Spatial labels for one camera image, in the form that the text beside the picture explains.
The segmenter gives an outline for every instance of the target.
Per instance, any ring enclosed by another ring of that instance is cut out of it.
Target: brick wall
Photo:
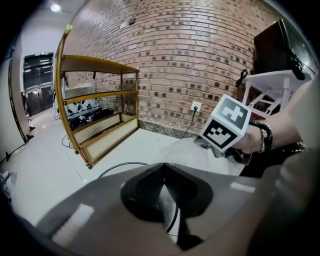
[[[262,0],[89,0],[72,22],[64,53],[139,67],[140,120],[184,130],[192,101],[201,102],[190,128],[199,132],[221,95],[237,97],[241,70],[253,69],[254,36],[279,18]],[[97,91],[119,89],[120,76],[92,75],[73,72],[67,79],[71,87],[91,82]],[[133,89],[134,75],[123,78]],[[118,108],[119,101],[99,102]]]

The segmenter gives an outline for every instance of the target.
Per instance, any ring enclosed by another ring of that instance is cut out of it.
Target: white cube
[[[224,94],[200,135],[214,148],[224,152],[245,135],[250,116],[248,106]]]

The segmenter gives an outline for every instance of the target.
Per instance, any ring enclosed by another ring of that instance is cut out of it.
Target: hand
[[[262,147],[261,131],[258,127],[249,125],[244,136],[232,148],[241,150],[245,154],[260,151]]]

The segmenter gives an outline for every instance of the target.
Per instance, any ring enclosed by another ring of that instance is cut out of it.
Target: person's arm
[[[300,135],[293,125],[288,113],[293,106],[296,105],[310,84],[311,81],[303,84],[292,96],[284,110],[265,119],[265,121],[270,125],[273,136],[272,149],[276,149],[291,143],[296,143],[301,140]],[[261,150],[261,146],[262,138],[260,129],[249,125],[244,137],[232,147],[235,149],[240,149],[246,154],[250,154]]]

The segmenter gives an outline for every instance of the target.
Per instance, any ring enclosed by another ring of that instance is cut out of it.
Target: doorway
[[[24,95],[31,117],[53,106],[53,53],[26,56],[23,67]]]

